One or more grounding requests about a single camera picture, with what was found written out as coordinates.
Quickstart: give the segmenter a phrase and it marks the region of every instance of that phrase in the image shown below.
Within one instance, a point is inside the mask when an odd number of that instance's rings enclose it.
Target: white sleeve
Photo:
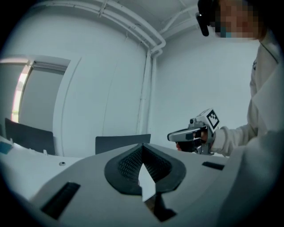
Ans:
[[[250,90],[252,97],[256,94],[256,83],[255,83],[255,71],[256,71],[256,60],[252,67],[252,78],[250,82]],[[243,125],[237,129],[228,129],[227,127],[222,127],[215,132],[215,140],[211,147],[212,152],[223,154],[225,156],[230,156],[232,151],[242,145],[247,145],[247,143],[254,137],[257,136],[257,109],[250,101],[248,107],[248,124]]]

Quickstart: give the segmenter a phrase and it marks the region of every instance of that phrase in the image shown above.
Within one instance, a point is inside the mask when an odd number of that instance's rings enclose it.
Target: black rubber part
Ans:
[[[68,203],[71,201],[80,185],[72,182],[66,183],[41,209],[54,219],[58,219]]]
[[[199,140],[189,141],[189,142],[178,142],[177,143],[184,152],[195,152],[195,147],[199,147],[202,143]]]
[[[158,194],[175,190],[186,174],[181,161],[147,144],[139,144],[109,160],[104,170],[105,178],[122,194],[142,195],[142,188],[138,185],[142,164],[156,183]]]
[[[161,195],[156,195],[154,215],[160,222],[166,221],[176,215],[172,209],[167,209]]]
[[[193,140],[194,139],[193,133],[186,134],[185,138],[186,138],[186,140],[189,140],[189,141]]]
[[[214,168],[214,169],[218,169],[218,170],[223,170],[223,168],[225,167],[224,165],[221,165],[221,164],[216,164],[216,163],[213,163],[213,162],[203,162],[202,163],[203,166],[207,166],[209,168]]]
[[[201,137],[201,132],[203,132],[203,130],[199,130],[195,133],[195,138],[200,138]]]

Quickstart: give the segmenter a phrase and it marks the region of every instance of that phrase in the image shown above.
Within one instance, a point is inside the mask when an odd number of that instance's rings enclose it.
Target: white pipe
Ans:
[[[103,11],[105,10],[105,7],[106,7],[106,5],[107,5],[107,1],[108,1],[108,0],[104,0],[103,4],[102,4],[102,6],[101,6],[101,8],[100,8],[100,10],[99,10],[99,15],[98,15],[98,17],[101,17],[101,16],[102,16],[102,13],[103,13]]]
[[[157,78],[157,57],[163,53],[161,50],[157,54],[155,54],[152,59],[152,76],[151,76],[151,91],[150,91],[150,105],[149,105],[149,112],[148,112],[148,127],[147,133],[153,134],[153,110],[154,110],[154,100],[155,100],[155,87],[156,87],[156,78]]]
[[[143,127],[147,123],[145,122],[144,118],[145,118],[145,115],[147,114],[145,110],[146,109],[145,106],[146,106],[147,90],[148,90],[148,83],[149,83],[149,77],[150,77],[150,74],[149,74],[150,63],[151,63],[151,52],[150,50],[148,50],[147,56],[146,56],[145,71],[144,71],[144,78],[143,78],[142,91],[141,91],[137,129],[136,129],[137,135],[146,133],[146,131],[143,130]]]
[[[33,7],[39,7],[39,6],[67,6],[67,7],[75,7],[75,8],[88,10],[88,11],[91,11],[91,12],[94,12],[94,13],[97,13],[97,14],[99,14],[99,10],[100,10],[99,6],[96,6],[96,5],[93,5],[93,4],[89,4],[89,3],[81,3],[81,2],[77,2],[77,1],[44,1],[44,2],[40,2],[40,3],[36,4],[36,5],[34,5]],[[157,46],[155,41],[151,37],[149,37],[141,28],[139,28],[138,26],[136,26],[134,23],[130,22],[129,20],[125,19],[124,17],[120,16],[119,14],[114,13],[114,12],[112,12],[110,10],[104,10],[102,16],[105,16],[105,15],[111,16],[111,17],[113,17],[115,19],[120,20],[121,22],[123,22],[126,25],[128,25],[130,28],[136,30],[136,32],[139,33],[142,37],[144,37],[152,46],[155,46],[155,47]]]
[[[114,17],[115,19],[118,19],[120,20],[121,22],[129,25],[132,29],[136,30],[141,36],[145,37],[146,40],[153,46],[156,46],[156,42],[146,33],[144,32],[141,28],[139,28],[137,25],[135,25],[134,23],[132,23],[131,21],[125,19],[123,16],[120,16],[119,14],[117,13],[114,13],[110,10],[105,10],[104,11],[104,14],[107,14],[109,16],[112,16]]]
[[[169,30],[167,30],[164,34],[163,37],[165,39],[171,37],[174,34],[179,33],[180,31],[183,31],[191,26],[195,26],[196,24],[198,24],[197,20],[195,17],[191,18],[191,19],[187,19],[185,21],[182,21],[179,24],[176,24],[174,26],[172,26]]]
[[[188,12],[188,11],[190,11],[190,10],[193,10],[193,9],[196,9],[196,6],[191,6],[191,7],[188,7],[188,8],[186,8],[186,9],[183,9],[183,10],[181,10],[180,12],[178,12],[176,15],[174,15],[174,16],[170,19],[170,21],[167,23],[167,25],[160,31],[160,34],[163,34],[164,32],[166,32],[166,31],[170,28],[170,26],[175,22],[175,20],[176,20],[181,14],[183,14],[183,13],[185,13],[185,12]]]
[[[84,9],[84,10],[88,10],[88,11],[91,11],[93,13],[96,13],[98,14],[99,12],[95,11],[95,10],[91,10],[89,8],[85,8],[85,7],[82,7],[82,6],[74,6],[75,8],[79,8],[79,9]],[[118,25],[120,25],[121,27],[123,27],[125,30],[129,31],[135,38],[137,38],[141,43],[143,43],[147,48],[149,48],[149,45],[146,44],[138,35],[136,35],[133,31],[131,31],[128,27],[126,27],[124,24],[122,24],[121,22],[115,20],[115,18],[111,17],[111,16],[108,16],[106,14],[102,14],[103,17],[117,23]]]
[[[183,7],[186,7],[187,8],[187,5],[183,2],[183,0],[179,0],[179,2],[183,5]]]
[[[113,0],[109,0],[107,2],[108,5],[110,5],[111,7],[118,9],[122,12],[124,12],[125,14],[127,14],[128,16],[132,17],[133,19],[137,20],[141,25],[143,25],[144,27],[146,27],[150,32],[152,32],[160,41],[161,43],[157,46],[157,49],[154,50],[152,49],[151,52],[154,53],[155,51],[163,48],[166,45],[166,41],[165,39],[161,36],[161,34],[159,32],[157,32],[157,30],[155,28],[153,28],[147,21],[145,21],[142,17],[140,17],[139,15],[137,15],[136,13],[132,12],[130,9],[122,6],[121,4],[113,1]]]

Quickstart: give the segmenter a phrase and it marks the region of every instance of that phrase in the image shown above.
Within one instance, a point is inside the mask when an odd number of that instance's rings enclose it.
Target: hand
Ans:
[[[206,143],[208,140],[208,132],[201,132],[201,139]]]
[[[181,151],[181,147],[179,146],[178,143],[177,143],[176,147],[177,147],[177,150],[178,150],[178,151]]]
[[[201,139],[204,141],[204,142],[206,142],[207,141],[207,139],[208,139],[208,133],[207,132],[201,132]],[[177,143],[176,144],[176,147],[177,147],[177,150],[178,151],[181,151],[181,147],[180,147],[180,145]]]

